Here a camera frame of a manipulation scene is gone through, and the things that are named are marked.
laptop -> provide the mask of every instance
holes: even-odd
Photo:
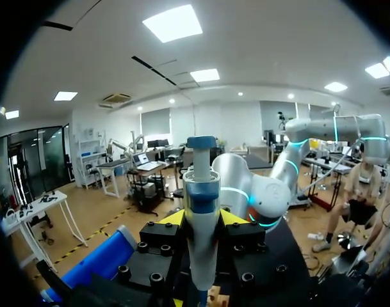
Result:
[[[140,171],[151,171],[157,168],[161,163],[149,161],[146,153],[136,153],[133,155],[133,161],[136,165],[136,169]]]

small robot arm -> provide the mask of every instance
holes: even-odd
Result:
[[[289,143],[273,165],[269,177],[249,172],[246,161],[231,153],[217,157],[212,165],[221,176],[222,207],[228,207],[241,218],[256,219],[265,228],[274,227],[289,207],[300,164],[310,151],[309,138],[361,140],[364,142],[364,159],[368,163],[390,164],[390,136],[386,135],[380,115],[294,119],[285,128]]]
[[[134,138],[134,141],[131,142],[129,145],[125,145],[123,143],[121,143],[120,141],[117,141],[116,139],[110,139],[110,141],[108,142],[108,146],[107,146],[107,154],[108,155],[111,155],[112,154],[112,147],[115,146],[121,150],[123,150],[123,154],[125,155],[125,157],[127,157],[128,159],[132,159],[132,156],[134,153],[136,153],[136,146],[137,144],[142,140],[142,143],[145,144],[145,138],[143,136],[143,134],[139,135],[136,139]]]

man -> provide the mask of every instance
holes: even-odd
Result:
[[[369,248],[382,229],[381,217],[375,207],[375,201],[381,185],[381,174],[377,167],[364,160],[364,144],[360,146],[362,162],[353,167],[344,188],[344,202],[331,210],[327,235],[323,242],[313,246],[315,253],[331,248],[331,240],[337,228],[340,216],[349,216],[359,224],[375,227],[364,247]]]

shorts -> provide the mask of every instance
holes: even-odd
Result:
[[[378,211],[375,206],[367,206],[358,200],[349,200],[350,220],[358,225],[365,225]]]

keyboard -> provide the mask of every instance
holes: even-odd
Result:
[[[154,168],[157,168],[159,165],[162,165],[160,162],[148,162],[138,166],[136,169],[140,171],[152,171]]]

